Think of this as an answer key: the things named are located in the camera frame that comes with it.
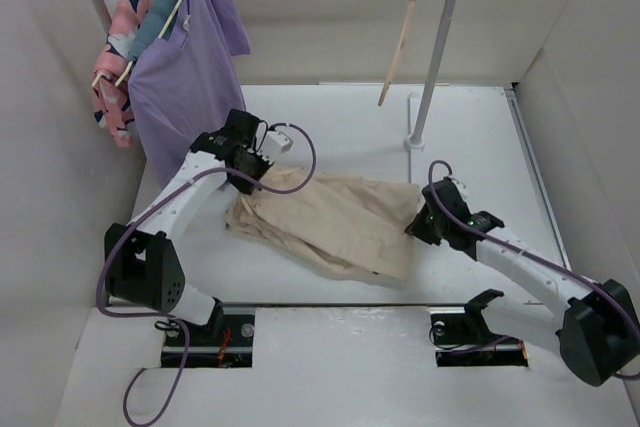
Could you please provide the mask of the beige trousers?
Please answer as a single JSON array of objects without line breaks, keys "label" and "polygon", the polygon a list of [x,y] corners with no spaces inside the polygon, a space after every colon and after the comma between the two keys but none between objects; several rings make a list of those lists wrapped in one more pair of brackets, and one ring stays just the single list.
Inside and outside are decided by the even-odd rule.
[{"label": "beige trousers", "polygon": [[275,167],[275,193],[240,194],[228,230],[280,249],[335,280],[400,288],[409,280],[414,242],[405,229],[419,206],[416,184]]}]

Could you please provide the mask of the beige hanger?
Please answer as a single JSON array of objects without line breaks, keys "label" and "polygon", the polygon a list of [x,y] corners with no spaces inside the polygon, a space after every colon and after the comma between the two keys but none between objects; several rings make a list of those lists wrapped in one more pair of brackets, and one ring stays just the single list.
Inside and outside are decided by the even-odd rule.
[{"label": "beige hanger", "polygon": [[413,18],[415,15],[416,3],[417,3],[417,0],[408,0],[407,2],[407,8],[406,8],[405,17],[403,20],[399,40],[394,52],[394,56],[393,56],[389,71],[385,77],[385,81],[379,95],[378,106],[382,106],[384,104],[386,97],[388,95],[389,89],[397,75],[397,71],[399,69],[401,59],[410,35],[410,30],[411,30]]}]

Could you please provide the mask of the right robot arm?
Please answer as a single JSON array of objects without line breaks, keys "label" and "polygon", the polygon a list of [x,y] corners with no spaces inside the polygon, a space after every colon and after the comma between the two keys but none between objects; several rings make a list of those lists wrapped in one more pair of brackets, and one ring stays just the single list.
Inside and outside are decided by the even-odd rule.
[{"label": "right robot arm", "polygon": [[422,190],[424,204],[406,233],[494,269],[534,302],[511,301],[487,289],[467,301],[465,334],[479,343],[508,336],[557,355],[584,383],[599,387],[639,356],[639,320],[628,290],[596,283],[535,253],[487,211],[470,212],[450,177]]}]

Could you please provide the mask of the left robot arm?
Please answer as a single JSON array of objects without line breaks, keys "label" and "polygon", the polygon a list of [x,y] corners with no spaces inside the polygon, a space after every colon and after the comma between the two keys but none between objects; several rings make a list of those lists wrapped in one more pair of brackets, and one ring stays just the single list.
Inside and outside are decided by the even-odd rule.
[{"label": "left robot arm", "polygon": [[223,334],[222,302],[190,285],[176,244],[215,190],[231,183],[245,193],[270,167],[255,150],[261,120],[233,109],[224,126],[203,132],[159,196],[129,224],[105,234],[101,295],[125,300],[186,323],[204,344]]}]

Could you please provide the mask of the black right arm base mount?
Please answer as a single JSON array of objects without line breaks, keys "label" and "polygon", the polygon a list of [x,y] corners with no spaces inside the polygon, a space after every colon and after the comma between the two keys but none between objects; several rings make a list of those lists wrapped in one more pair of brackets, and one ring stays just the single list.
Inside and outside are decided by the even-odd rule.
[{"label": "black right arm base mount", "polygon": [[430,316],[429,340],[440,368],[528,367],[524,343],[499,335],[476,332],[463,312],[438,312]]}]

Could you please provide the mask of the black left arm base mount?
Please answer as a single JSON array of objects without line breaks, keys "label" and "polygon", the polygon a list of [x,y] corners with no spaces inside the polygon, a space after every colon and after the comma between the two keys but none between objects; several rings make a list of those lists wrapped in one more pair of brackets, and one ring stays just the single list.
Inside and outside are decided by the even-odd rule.
[{"label": "black left arm base mount", "polygon": [[[204,326],[187,325],[190,342],[186,368],[250,368],[253,359],[255,312],[236,311],[224,316],[219,333]],[[164,334],[160,354],[162,368],[180,366],[185,334],[173,320],[158,320],[154,328]]]}]

